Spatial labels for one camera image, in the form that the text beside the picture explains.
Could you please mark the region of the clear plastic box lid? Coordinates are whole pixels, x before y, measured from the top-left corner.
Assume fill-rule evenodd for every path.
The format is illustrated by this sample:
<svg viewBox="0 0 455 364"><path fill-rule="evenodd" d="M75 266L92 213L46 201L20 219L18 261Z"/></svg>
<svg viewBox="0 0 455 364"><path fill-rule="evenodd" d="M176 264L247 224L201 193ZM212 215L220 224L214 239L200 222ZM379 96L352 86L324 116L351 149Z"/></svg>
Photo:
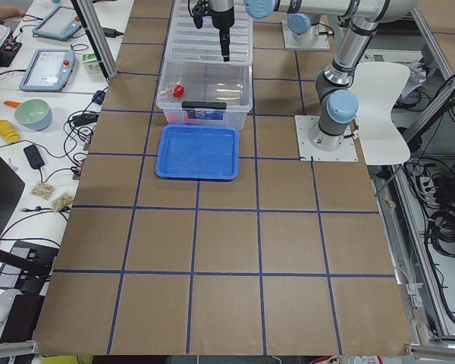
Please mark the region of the clear plastic box lid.
<svg viewBox="0 0 455 364"><path fill-rule="evenodd" d="M210 17L196 29L187 6L194 1L176 1L168 31L165 57L168 61L222 64L219 30ZM253 19L246 13L242 1L234 2L235 23L230 29L230 61L236 66L249 66L253 62Z"/></svg>

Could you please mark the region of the near teach pendant tablet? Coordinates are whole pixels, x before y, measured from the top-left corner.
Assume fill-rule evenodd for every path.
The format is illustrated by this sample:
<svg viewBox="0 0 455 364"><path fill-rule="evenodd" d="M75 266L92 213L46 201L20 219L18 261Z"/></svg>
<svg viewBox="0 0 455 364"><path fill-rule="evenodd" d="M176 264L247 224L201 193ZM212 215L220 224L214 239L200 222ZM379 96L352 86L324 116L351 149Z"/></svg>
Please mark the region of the near teach pendant tablet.
<svg viewBox="0 0 455 364"><path fill-rule="evenodd" d="M75 53L70 49L37 49L20 82L30 92L61 92L74 69Z"/></svg>

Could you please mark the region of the yellow toy stack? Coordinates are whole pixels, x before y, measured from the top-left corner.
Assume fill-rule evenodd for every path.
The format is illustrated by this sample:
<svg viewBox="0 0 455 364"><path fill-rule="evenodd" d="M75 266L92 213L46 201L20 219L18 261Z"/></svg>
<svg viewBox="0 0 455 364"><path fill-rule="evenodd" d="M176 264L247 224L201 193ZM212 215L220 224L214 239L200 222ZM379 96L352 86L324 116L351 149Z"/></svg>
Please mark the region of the yellow toy stack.
<svg viewBox="0 0 455 364"><path fill-rule="evenodd" d="M0 137L7 143L18 143L20 134L15 126L8 120L0 120Z"/></svg>

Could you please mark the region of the white chair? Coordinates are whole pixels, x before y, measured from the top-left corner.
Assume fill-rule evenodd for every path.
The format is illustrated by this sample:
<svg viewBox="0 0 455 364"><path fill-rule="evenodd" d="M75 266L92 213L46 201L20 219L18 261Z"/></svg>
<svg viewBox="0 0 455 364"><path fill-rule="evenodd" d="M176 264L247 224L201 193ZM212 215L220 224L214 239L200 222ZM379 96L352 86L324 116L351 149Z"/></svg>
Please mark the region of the white chair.
<svg viewBox="0 0 455 364"><path fill-rule="evenodd" d="M391 111L410 76L407 66L370 61L356 67L350 87L359 102L356 124L367 165L398 165L410 149L391 120Z"/></svg>

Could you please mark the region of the aluminium frame post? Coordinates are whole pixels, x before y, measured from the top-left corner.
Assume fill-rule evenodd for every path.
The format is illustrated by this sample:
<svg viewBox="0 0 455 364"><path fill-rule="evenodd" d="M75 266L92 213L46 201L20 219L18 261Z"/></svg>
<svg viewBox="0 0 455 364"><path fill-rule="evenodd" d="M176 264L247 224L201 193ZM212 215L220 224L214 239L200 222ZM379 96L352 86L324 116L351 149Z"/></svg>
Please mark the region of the aluminium frame post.
<svg viewBox="0 0 455 364"><path fill-rule="evenodd" d="M91 1L71 0L105 79L117 77L118 68L107 43L104 31Z"/></svg>

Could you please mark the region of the clear plastic storage box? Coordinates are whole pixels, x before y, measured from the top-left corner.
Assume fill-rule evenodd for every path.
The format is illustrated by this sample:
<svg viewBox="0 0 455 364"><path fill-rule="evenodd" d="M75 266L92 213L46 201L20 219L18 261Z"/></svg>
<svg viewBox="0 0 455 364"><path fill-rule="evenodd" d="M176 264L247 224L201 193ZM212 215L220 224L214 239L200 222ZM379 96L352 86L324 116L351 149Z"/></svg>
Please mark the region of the clear plastic storage box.
<svg viewBox="0 0 455 364"><path fill-rule="evenodd" d="M242 130L253 106L252 68L166 61L155 103L169 124Z"/></svg>

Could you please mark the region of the far teach pendant tablet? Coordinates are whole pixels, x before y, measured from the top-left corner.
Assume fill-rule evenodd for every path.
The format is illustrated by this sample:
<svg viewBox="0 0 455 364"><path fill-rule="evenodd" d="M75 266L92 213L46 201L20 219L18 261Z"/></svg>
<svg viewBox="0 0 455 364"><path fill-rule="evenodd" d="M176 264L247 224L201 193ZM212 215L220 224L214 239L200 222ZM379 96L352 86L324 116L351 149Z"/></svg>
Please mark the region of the far teach pendant tablet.
<svg viewBox="0 0 455 364"><path fill-rule="evenodd" d="M81 27L82 24L73 8L59 6L33 28L32 34L43 38L66 41Z"/></svg>

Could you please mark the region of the teach pendant tablet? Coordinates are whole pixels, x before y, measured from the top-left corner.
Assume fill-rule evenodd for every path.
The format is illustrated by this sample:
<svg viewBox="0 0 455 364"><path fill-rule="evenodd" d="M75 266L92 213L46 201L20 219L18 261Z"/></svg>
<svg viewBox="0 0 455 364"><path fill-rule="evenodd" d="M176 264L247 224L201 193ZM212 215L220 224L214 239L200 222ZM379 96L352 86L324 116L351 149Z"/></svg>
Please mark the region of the teach pendant tablet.
<svg viewBox="0 0 455 364"><path fill-rule="evenodd" d="M61 92L74 69L75 53L70 49L37 49L20 82L30 92Z"/></svg>
<svg viewBox="0 0 455 364"><path fill-rule="evenodd" d="M82 24L73 8L59 6L33 28L32 34L43 38L66 41L81 27Z"/></svg>

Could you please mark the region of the green bowl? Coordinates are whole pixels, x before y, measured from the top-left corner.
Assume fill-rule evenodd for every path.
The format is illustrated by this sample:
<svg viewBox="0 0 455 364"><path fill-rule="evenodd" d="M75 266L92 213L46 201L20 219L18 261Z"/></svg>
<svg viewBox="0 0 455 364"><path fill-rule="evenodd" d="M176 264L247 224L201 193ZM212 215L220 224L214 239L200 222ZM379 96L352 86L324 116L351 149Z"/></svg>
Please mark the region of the green bowl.
<svg viewBox="0 0 455 364"><path fill-rule="evenodd" d="M15 119L24 127L40 131L52 122L52 110L42 99L30 99L20 103L14 112Z"/></svg>

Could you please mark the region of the red block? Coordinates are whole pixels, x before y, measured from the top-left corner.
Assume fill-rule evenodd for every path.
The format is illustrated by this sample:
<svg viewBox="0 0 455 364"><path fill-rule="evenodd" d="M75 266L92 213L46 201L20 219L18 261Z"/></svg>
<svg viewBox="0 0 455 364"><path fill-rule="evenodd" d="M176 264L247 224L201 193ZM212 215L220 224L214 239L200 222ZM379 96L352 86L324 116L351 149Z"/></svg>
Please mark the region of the red block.
<svg viewBox="0 0 455 364"><path fill-rule="evenodd" d="M172 91L172 95L175 98L179 98L184 94L185 90L182 85L176 85L176 87Z"/></svg>

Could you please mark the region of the green white carton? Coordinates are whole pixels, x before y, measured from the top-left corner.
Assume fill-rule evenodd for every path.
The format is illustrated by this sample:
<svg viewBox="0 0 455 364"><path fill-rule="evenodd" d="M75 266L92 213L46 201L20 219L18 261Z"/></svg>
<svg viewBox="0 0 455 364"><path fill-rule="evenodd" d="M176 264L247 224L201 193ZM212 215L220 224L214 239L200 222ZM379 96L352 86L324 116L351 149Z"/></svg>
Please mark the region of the green white carton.
<svg viewBox="0 0 455 364"><path fill-rule="evenodd" d="M88 74L100 74L102 72L99 61L94 53L83 54L81 60Z"/></svg>

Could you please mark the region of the black power adapter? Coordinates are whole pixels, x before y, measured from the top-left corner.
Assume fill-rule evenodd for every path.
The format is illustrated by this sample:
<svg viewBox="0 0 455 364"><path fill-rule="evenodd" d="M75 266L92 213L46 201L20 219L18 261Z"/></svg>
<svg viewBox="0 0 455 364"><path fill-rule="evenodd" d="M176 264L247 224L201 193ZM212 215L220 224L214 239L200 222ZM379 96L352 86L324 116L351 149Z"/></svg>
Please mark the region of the black power adapter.
<svg viewBox="0 0 455 364"><path fill-rule="evenodd" d="M32 169L39 170L42 166L45 165L39 149L35 145L24 147L24 154Z"/></svg>

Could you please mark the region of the blue plastic tray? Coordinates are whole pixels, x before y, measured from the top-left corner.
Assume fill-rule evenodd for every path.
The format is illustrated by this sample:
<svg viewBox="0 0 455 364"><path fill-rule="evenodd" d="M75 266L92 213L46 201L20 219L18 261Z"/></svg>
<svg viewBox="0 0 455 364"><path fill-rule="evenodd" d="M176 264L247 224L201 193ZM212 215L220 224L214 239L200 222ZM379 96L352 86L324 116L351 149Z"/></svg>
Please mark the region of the blue plastic tray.
<svg viewBox="0 0 455 364"><path fill-rule="evenodd" d="M233 180L238 158L235 128L170 124L161 133L155 172L163 178Z"/></svg>

